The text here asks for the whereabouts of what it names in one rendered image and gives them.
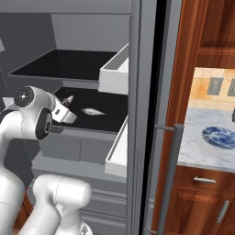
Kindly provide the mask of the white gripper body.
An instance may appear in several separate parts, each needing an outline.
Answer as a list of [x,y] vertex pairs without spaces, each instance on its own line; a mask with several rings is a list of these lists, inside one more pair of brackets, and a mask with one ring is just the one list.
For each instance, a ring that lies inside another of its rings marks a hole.
[[51,113],[52,119],[58,123],[73,123],[77,119],[69,107],[64,106],[58,98],[55,99],[55,107]]

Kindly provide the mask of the grey pink fish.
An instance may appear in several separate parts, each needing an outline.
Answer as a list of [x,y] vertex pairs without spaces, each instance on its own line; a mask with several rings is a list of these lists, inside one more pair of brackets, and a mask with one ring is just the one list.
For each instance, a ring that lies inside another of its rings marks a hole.
[[73,96],[70,95],[69,97],[64,98],[64,99],[62,100],[62,104],[63,104],[64,106],[68,107],[68,106],[72,103],[72,101],[73,101]]

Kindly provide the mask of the white grey fish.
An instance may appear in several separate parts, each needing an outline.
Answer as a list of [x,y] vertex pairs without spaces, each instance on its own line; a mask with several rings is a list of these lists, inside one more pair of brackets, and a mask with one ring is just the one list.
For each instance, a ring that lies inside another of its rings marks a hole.
[[104,116],[105,115],[105,113],[103,113],[97,109],[89,108],[89,107],[83,108],[82,112],[84,112],[88,116]]

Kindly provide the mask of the grey fridge crisper drawer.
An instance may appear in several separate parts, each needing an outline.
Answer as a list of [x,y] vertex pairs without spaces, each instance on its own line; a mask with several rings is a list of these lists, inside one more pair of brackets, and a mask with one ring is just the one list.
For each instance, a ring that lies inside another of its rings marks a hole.
[[39,146],[44,157],[68,161],[80,161],[81,159],[82,144],[77,137],[51,133],[39,142]]

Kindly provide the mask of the white fridge door bin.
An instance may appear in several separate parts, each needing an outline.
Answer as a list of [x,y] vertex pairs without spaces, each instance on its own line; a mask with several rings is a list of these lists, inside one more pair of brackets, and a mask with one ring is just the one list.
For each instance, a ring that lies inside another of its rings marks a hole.
[[127,177],[128,120],[125,119],[106,157],[105,173]]
[[98,91],[118,95],[129,93],[129,45],[100,68]]

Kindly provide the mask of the grey fridge door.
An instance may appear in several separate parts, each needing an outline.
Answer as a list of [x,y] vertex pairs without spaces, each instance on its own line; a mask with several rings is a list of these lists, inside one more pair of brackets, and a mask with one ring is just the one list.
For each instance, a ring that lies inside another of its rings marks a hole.
[[127,235],[151,228],[183,0],[133,0],[129,37]]

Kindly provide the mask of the grey fridge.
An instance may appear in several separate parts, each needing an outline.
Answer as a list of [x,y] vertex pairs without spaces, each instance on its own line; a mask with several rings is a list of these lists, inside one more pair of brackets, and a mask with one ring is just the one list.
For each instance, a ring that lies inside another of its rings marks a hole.
[[[130,0],[0,0],[0,91],[11,96],[24,85],[55,93],[61,87],[94,89],[97,81],[15,76],[10,73],[52,50],[118,52],[129,42]],[[42,155],[40,140],[12,140],[6,165],[32,185],[45,173],[79,178],[93,196],[81,213],[94,235],[126,235],[127,193],[123,177],[105,173],[117,132],[69,129],[55,124],[51,133],[81,140],[80,161]]]

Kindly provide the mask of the wooden cupboard door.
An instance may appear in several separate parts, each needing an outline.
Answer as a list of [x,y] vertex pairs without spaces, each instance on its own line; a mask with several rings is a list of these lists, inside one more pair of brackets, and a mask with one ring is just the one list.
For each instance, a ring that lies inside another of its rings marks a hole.
[[217,235],[219,212],[232,199],[213,190],[174,186],[163,235]]

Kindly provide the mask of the wooden cabinet side panel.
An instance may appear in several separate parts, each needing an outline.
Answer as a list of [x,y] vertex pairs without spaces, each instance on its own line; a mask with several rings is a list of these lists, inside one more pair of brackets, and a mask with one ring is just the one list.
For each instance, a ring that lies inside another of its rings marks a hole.
[[[201,23],[203,18],[199,15],[201,6],[207,6],[207,4],[203,4],[202,0],[183,0],[182,3],[176,52],[173,62],[171,89],[165,121],[167,127],[173,127],[176,123],[183,124],[185,122],[185,113],[196,66],[197,51],[201,40]],[[157,230],[159,227],[163,190],[172,143],[173,132],[165,130],[163,132],[160,169],[151,223],[151,228],[153,230]]]

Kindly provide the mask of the wooden drawer front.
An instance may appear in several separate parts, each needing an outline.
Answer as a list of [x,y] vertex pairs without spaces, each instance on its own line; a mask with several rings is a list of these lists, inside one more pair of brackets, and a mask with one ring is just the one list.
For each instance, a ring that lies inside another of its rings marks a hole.
[[[194,181],[194,177],[215,179],[216,184]],[[177,166],[174,176],[175,186],[214,190],[235,195],[235,173],[221,172],[195,167]]]

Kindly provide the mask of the blue patterned plate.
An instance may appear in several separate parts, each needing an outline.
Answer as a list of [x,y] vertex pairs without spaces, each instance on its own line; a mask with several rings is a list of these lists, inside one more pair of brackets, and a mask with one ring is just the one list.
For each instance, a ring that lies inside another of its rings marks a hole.
[[235,132],[221,127],[207,127],[201,132],[203,140],[214,147],[235,149]]

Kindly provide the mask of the grey wall outlet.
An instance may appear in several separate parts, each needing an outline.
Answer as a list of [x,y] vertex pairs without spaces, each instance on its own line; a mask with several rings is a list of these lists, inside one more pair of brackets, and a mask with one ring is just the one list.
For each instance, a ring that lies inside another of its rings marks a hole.
[[218,77],[211,77],[207,93],[209,95],[219,95],[223,79]]
[[235,78],[231,79],[228,96],[235,96]]

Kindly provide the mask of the wooden wall cupboard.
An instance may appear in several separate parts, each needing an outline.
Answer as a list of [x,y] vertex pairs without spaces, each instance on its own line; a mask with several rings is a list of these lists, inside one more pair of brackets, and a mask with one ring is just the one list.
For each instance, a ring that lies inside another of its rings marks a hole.
[[196,66],[235,69],[235,0],[209,0]]

